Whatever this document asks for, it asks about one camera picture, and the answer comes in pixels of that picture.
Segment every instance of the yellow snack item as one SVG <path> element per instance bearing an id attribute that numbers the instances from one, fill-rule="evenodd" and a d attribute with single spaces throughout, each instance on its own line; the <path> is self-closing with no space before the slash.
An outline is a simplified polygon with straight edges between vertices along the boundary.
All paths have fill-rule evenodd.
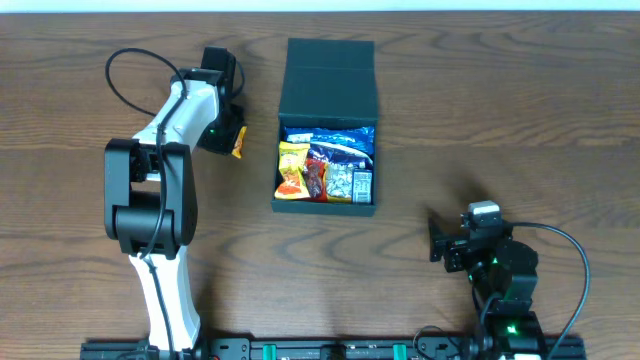
<path id="1" fill-rule="evenodd" d="M 290 144 L 281 141 L 280 162 L 278 170 L 282 174 L 282 184 L 276 190 L 275 198 L 280 200 L 305 199 L 309 197 L 309 190 L 302 177 L 307 152 L 310 144 Z"/>
<path id="2" fill-rule="evenodd" d="M 244 133 L 247 132 L 247 127 L 243 126 L 238 133 L 238 138 L 236 139 L 235 145 L 233 145 L 233 150 L 231 151 L 231 155 L 237 157 L 238 159 L 242 159 L 242 146 L 244 146 Z"/>

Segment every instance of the wood grain surface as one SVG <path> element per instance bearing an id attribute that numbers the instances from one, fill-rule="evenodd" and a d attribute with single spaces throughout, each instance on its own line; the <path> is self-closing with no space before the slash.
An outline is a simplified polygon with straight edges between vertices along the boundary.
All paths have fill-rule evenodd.
<path id="1" fill-rule="evenodd" d="M 376 42 L 379 209 L 274 214 L 287 38 Z M 110 14 L 0 17 L 0 359 L 72 359 L 89 338 L 142 338 L 134 269 L 102 219 L 103 149 L 150 119 L 104 62 L 142 47 L 197 66 L 230 49 L 247 74 L 245 157 L 194 154 L 190 250 L 205 325 L 256 337 L 412 336 L 474 323 L 463 273 L 428 262 L 427 216 L 493 199 L 560 226 L 593 267 L 574 333 L 589 359 L 640 358 L 640 14 Z M 127 55 L 119 89 L 159 109 L 170 72 Z M 577 252 L 543 231 L 534 310 L 557 334 L 583 285 Z"/>

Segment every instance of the snack bag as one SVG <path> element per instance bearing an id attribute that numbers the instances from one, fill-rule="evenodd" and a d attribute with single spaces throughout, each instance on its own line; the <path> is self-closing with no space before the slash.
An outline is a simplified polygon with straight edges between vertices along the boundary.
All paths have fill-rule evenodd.
<path id="1" fill-rule="evenodd" d="M 309 148 L 309 155 L 307 156 L 310 158 L 322 160 L 324 162 L 331 162 L 334 156 L 339 155 L 350 155 L 364 158 L 367 162 L 367 168 L 373 169 L 373 160 L 371 160 L 369 155 L 363 153 L 362 151 L 351 149 L 342 145 L 335 145 L 324 142 L 312 142 L 311 148 Z"/>
<path id="2" fill-rule="evenodd" d="M 231 151 L 231 155 L 237 157 L 238 159 L 242 159 L 242 146 L 244 146 L 244 134 L 247 132 L 247 127 L 243 126 L 238 133 L 238 138 L 236 139 L 235 145 L 233 145 L 233 150 Z"/>
<path id="3" fill-rule="evenodd" d="M 327 202 L 327 189 L 324 184 L 324 173 L 327 163 L 321 160 L 307 158 L 307 166 L 302 174 L 309 189 L 311 201 Z"/>
<path id="4" fill-rule="evenodd" d="M 352 198 L 354 204 L 371 204 L 371 183 L 373 172 L 371 170 L 353 170 Z"/>
<path id="5" fill-rule="evenodd" d="M 289 144 L 280 142 L 280 162 L 278 170 L 282 174 L 282 184 L 278 186 L 275 198 L 280 200 L 304 199 L 309 197 L 302 171 L 307 159 L 309 144 Z"/>
<path id="6" fill-rule="evenodd" d="M 343 154 L 334 155 L 325 172 L 327 201 L 351 203 L 353 171 L 365 167 L 364 158 Z"/>
<path id="7" fill-rule="evenodd" d="M 362 151 L 368 155 L 374 152 L 373 126 L 347 130 L 329 130 L 320 128 L 284 128 L 287 141 L 292 143 L 328 142 Z"/>

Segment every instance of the dark green box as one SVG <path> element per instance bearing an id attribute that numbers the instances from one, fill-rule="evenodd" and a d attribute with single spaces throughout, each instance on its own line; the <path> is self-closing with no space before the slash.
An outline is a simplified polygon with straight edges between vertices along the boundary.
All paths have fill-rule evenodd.
<path id="1" fill-rule="evenodd" d="M 333 130 L 376 127 L 371 204 L 314 203 L 272 198 L 273 211 L 349 216 L 373 216 L 375 213 L 378 92 L 373 52 L 374 44 L 371 41 L 289 39 L 277 143 L 285 140 L 285 126 Z M 277 162 L 278 156 L 274 193 L 282 182 Z"/>

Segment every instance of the green connector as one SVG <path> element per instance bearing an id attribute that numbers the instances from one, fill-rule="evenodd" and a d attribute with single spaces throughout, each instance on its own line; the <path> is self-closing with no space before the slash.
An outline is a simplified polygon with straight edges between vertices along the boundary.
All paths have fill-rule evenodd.
<path id="1" fill-rule="evenodd" d="M 276 346 L 265 345 L 262 347 L 262 359 L 263 360 L 276 360 Z"/>
<path id="2" fill-rule="evenodd" d="M 407 360 L 407 345 L 393 345 L 393 360 Z"/>

